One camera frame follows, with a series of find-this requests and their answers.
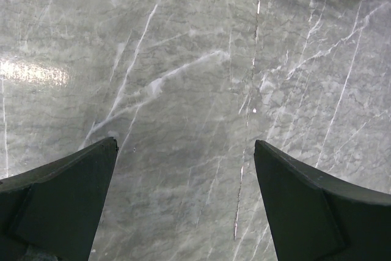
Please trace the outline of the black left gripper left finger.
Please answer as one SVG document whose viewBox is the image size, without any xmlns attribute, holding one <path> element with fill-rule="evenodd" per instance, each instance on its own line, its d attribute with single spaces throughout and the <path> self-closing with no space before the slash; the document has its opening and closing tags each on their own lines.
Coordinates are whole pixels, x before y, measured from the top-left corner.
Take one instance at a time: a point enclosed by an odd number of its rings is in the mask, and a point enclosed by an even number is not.
<svg viewBox="0 0 391 261">
<path fill-rule="evenodd" d="M 59 260 L 88 260 L 118 151 L 108 137 L 1 179 L 1 260 L 20 260 L 31 246 Z"/>
</svg>

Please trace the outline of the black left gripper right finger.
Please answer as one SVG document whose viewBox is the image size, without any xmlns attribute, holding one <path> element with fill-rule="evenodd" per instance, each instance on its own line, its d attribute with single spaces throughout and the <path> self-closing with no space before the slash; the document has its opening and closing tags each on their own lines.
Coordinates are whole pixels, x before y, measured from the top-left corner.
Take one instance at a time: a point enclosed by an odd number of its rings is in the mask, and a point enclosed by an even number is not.
<svg viewBox="0 0 391 261">
<path fill-rule="evenodd" d="M 257 140 L 255 168 L 278 260 L 390 260 L 390 195 Z"/>
</svg>

